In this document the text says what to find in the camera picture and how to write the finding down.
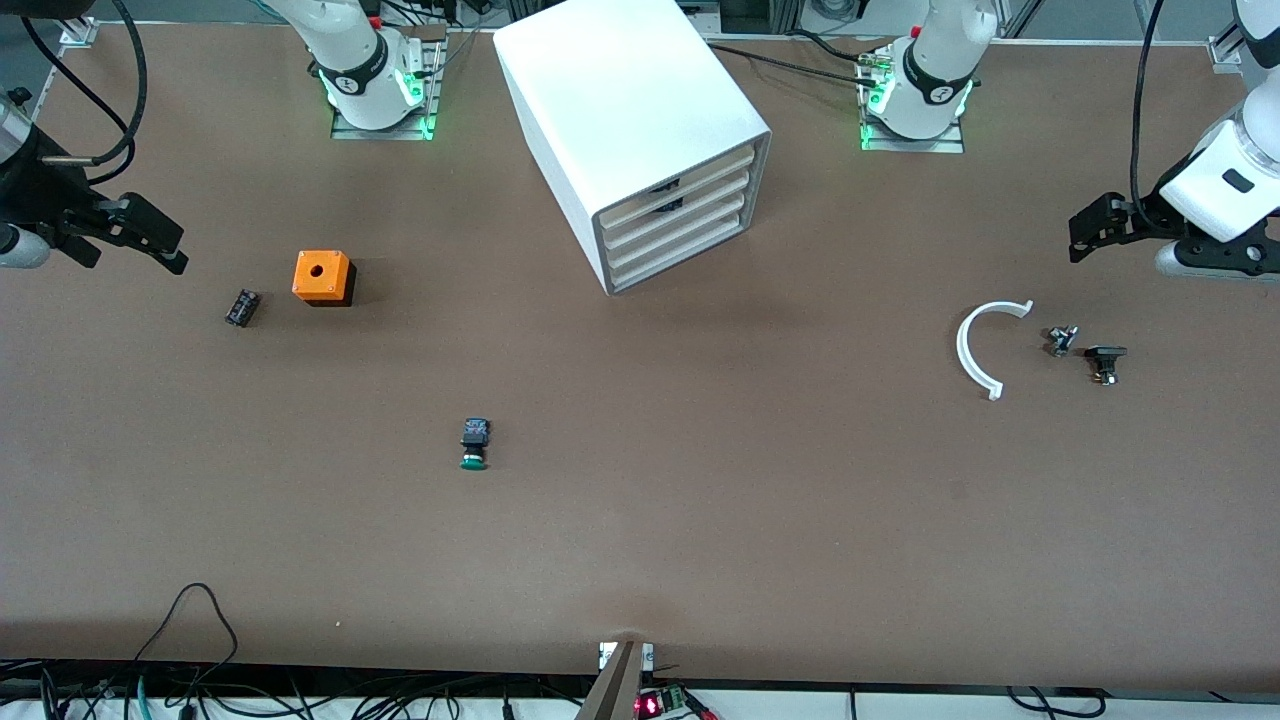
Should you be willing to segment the circuit board with red light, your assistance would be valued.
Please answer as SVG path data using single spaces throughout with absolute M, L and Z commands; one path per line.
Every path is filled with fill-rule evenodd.
M 689 697 L 680 685 L 641 691 L 634 703 L 635 720 L 671 720 L 689 711 Z

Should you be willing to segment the black switch component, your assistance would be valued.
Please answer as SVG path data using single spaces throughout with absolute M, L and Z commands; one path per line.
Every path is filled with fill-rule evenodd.
M 1093 379 L 1101 386 L 1117 383 L 1117 361 L 1126 355 L 1126 347 L 1103 345 L 1088 347 L 1082 352 L 1091 365 Z

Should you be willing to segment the orange button enclosure box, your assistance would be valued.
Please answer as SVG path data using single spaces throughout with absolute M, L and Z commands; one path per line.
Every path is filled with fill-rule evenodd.
M 300 251 L 291 279 L 292 293 L 311 307 L 351 307 L 358 266 L 340 250 Z

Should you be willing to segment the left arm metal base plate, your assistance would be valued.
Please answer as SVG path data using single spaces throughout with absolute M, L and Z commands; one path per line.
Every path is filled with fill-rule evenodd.
M 858 91 L 860 142 L 864 150 L 896 152 L 963 152 L 960 117 L 973 91 L 961 85 L 925 83 L 916 87 L 906 76 L 909 37 L 878 47 L 870 63 L 858 68 L 870 86 Z

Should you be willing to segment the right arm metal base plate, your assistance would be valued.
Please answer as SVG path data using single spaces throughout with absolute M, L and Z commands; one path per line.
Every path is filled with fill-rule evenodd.
M 398 40 L 393 40 L 394 32 L 394 28 L 379 31 L 388 44 L 388 60 L 381 77 L 387 79 L 384 85 L 396 91 L 388 95 L 381 87 L 376 87 L 372 92 L 378 105 L 372 118 L 394 122 L 378 128 L 355 124 L 340 111 L 340 94 L 324 81 L 326 101 L 332 108 L 330 136 L 334 140 L 434 138 L 449 59 L 449 38 L 444 35 L 439 38 L 421 38 L 413 33 L 402 33 Z

